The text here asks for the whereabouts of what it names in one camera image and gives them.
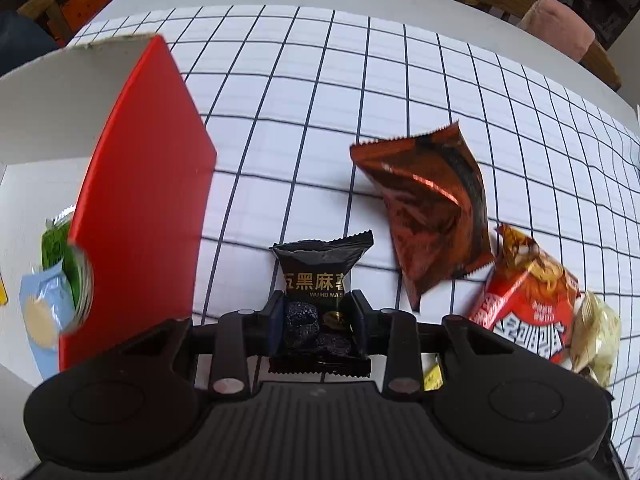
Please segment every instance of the white table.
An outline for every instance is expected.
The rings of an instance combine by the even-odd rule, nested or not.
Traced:
[[[640,164],[640,144],[634,134],[640,128],[622,99],[536,38],[451,0],[115,0],[74,42],[156,31],[171,44],[218,149],[195,312],[207,303],[210,280],[210,316],[235,310],[238,301],[260,308],[270,284],[280,288],[272,282],[273,257],[266,248],[281,232],[290,241],[367,228],[376,243],[354,269],[352,287],[362,288],[374,308],[407,308],[384,209],[358,173],[350,182],[348,146],[356,138],[416,134],[460,118],[481,163],[491,225],[508,221],[532,228],[543,247],[578,275],[581,288],[606,292],[623,317],[622,358],[612,384],[618,397],[614,443],[631,473],[640,411],[640,324],[630,317],[638,291],[631,274],[640,267],[624,272],[625,265],[640,262],[640,241],[632,243],[630,235],[625,248],[619,247],[622,241],[612,233],[617,227],[618,233],[638,234],[640,201],[636,206],[630,188],[635,193],[637,184],[640,198],[640,182],[632,185],[629,178],[638,180],[633,167]],[[524,71],[508,58],[535,70]],[[589,133],[578,136],[575,130]],[[20,275],[38,259],[42,222],[75,202],[86,164],[55,161],[6,170],[0,210],[10,213],[0,217],[0,269],[10,297],[17,297]],[[42,175],[53,167],[60,182],[42,186]],[[615,202],[610,198],[606,175],[616,185],[612,191],[623,183],[624,198],[622,191]],[[25,190],[34,197],[28,206],[20,200]],[[601,230],[596,212],[610,222]],[[486,274],[435,287],[423,298],[419,318],[437,322],[450,309],[463,313]],[[622,280],[611,294],[617,275]],[[0,330],[0,363],[37,384],[16,301]],[[261,363],[256,376],[273,378],[266,361]],[[374,368],[382,366],[376,358]]]

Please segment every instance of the green snack packet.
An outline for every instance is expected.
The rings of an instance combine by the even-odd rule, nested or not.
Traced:
[[[62,270],[71,287],[74,305],[78,306],[81,280],[71,247],[66,243],[75,207],[65,209],[53,221],[47,221],[47,230],[41,238],[42,270],[63,260]]]

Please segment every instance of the printed wrapper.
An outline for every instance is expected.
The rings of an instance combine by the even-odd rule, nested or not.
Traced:
[[[559,363],[571,341],[578,280],[533,240],[506,224],[502,252],[469,319]]]
[[[590,368],[603,388],[609,384],[611,368],[620,348],[620,316],[595,294],[587,291],[575,317],[571,342],[574,372]]]
[[[438,390],[444,384],[440,365],[435,364],[431,370],[424,374],[424,391]]]
[[[370,361],[354,341],[353,313],[343,300],[348,272],[372,245],[373,233],[365,231],[271,248],[286,282],[283,338],[270,358],[271,372],[369,376]]]

